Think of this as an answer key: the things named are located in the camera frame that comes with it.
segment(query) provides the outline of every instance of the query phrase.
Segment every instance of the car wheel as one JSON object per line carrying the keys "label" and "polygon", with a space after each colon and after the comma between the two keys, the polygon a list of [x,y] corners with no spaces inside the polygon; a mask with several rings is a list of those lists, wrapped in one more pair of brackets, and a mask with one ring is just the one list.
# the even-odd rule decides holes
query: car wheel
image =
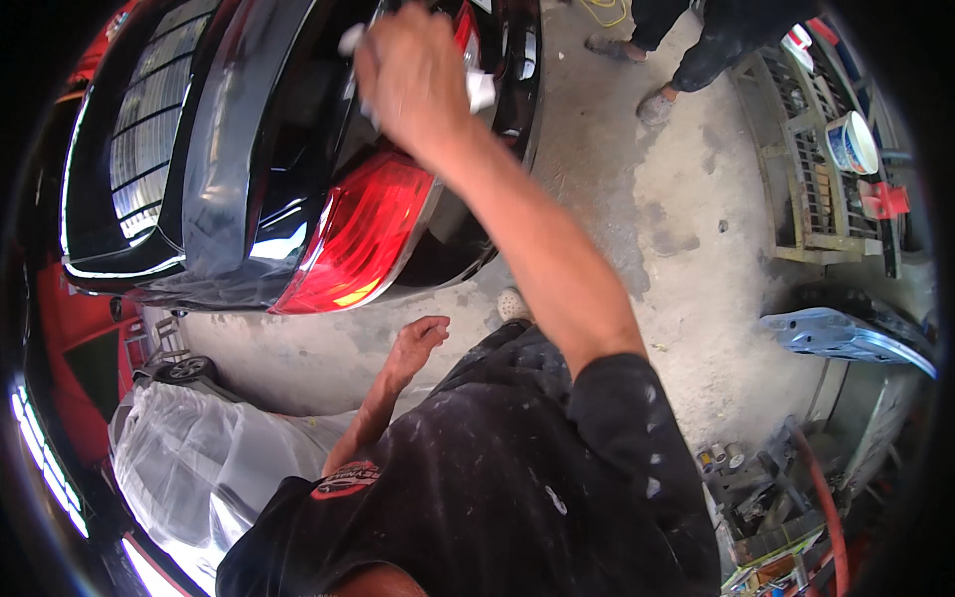
{"label": "car wheel", "polygon": [[190,356],[178,363],[163,367],[153,377],[157,381],[170,384],[181,384],[196,377],[208,377],[212,381],[219,378],[216,364],[208,356]]}

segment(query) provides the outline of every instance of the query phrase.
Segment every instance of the air hose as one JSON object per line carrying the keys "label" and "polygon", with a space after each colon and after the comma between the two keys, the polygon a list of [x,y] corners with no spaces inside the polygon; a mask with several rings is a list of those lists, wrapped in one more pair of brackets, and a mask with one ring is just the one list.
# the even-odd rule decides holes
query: air hose
{"label": "air hose", "polygon": [[626,4],[624,3],[625,0],[619,0],[620,8],[623,9],[624,13],[621,14],[619,18],[614,19],[612,21],[602,20],[599,16],[597,16],[597,13],[590,8],[590,5],[593,5],[595,7],[600,7],[602,9],[612,9],[613,7],[617,6],[617,2],[618,0],[581,0],[581,4],[584,5],[584,8],[587,9],[587,12],[590,13],[590,16],[594,17],[594,20],[600,23],[602,27],[613,27],[617,23],[620,23],[624,19],[626,19]]}

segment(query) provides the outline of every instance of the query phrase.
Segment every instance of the hand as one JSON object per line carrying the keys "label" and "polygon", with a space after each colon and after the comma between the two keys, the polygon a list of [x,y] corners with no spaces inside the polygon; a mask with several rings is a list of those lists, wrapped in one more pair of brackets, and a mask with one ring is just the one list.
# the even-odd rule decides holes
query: hand
{"label": "hand", "polygon": [[355,52],[358,93],[382,130],[429,168],[475,121],[451,19],[418,3],[376,21]]}
{"label": "hand", "polygon": [[401,329],[381,369],[382,376],[395,386],[396,394],[425,366],[431,350],[448,339],[450,324],[450,317],[428,315]]}

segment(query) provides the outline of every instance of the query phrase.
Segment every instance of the foot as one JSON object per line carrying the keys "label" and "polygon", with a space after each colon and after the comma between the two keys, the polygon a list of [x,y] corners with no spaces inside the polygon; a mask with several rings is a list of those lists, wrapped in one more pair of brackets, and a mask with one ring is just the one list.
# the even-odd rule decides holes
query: foot
{"label": "foot", "polygon": [[623,39],[610,39],[595,34],[587,37],[584,47],[593,53],[609,56],[615,60],[625,60],[632,64],[647,62],[646,52]]}
{"label": "foot", "polygon": [[672,109],[673,100],[661,89],[640,102],[637,106],[637,117],[647,126],[659,126],[667,122]]}
{"label": "foot", "polygon": [[534,314],[516,288],[505,288],[498,296],[498,315],[506,323],[526,319],[534,323]]}

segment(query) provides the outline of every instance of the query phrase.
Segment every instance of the person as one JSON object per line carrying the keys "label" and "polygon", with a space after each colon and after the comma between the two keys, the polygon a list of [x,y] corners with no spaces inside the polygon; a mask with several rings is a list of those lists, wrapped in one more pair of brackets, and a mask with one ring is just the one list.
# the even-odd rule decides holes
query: person
{"label": "person", "polygon": [[[595,34],[584,45],[594,53],[644,64],[687,8],[687,0],[634,0],[630,14],[636,29],[630,39]],[[793,25],[819,10],[814,0],[707,0],[703,13],[700,39],[683,54],[673,78],[637,106],[644,124],[666,124],[679,94],[707,87],[741,56],[778,45]]]}
{"label": "person", "polygon": [[471,116],[450,20],[409,3],[354,60],[383,132],[468,204],[520,294],[389,425],[451,321],[403,328],[325,476],[283,481],[217,595],[716,595],[701,480],[627,293]]}

